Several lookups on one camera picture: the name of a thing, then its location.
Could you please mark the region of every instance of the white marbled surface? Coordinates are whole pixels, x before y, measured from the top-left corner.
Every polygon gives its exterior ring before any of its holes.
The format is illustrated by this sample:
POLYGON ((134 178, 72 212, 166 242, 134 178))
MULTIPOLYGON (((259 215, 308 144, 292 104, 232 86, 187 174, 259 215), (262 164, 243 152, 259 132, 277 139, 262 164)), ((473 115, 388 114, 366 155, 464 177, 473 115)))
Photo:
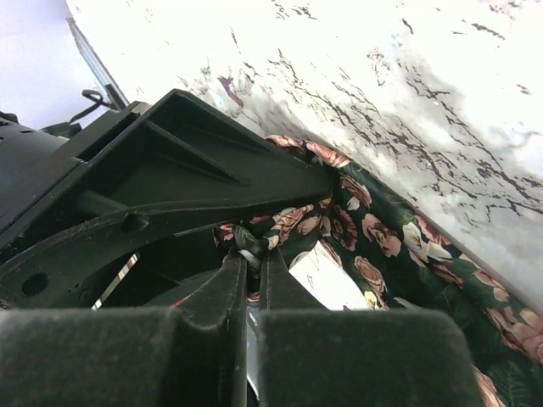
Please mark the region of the white marbled surface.
POLYGON ((334 145, 543 312, 543 2, 68 4, 129 99, 334 145))

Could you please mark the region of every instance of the floral fabric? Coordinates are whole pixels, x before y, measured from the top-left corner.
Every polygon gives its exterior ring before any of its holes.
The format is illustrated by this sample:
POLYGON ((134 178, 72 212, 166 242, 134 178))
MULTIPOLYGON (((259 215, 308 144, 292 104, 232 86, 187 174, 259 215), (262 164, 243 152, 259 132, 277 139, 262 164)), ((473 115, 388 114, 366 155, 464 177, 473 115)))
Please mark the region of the floral fabric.
POLYGON ((334 168, 338 177, 320 202, 215 230, 220 248, 234 246, 249 261, 249 300, 259 298, 267 250, 281 246, 289 265, 320 241, 374 309, 424 307, 449 315, 467 339, 487 406, 543 404, 543 318, 351 159, 314 142, 268 140, 334 168))

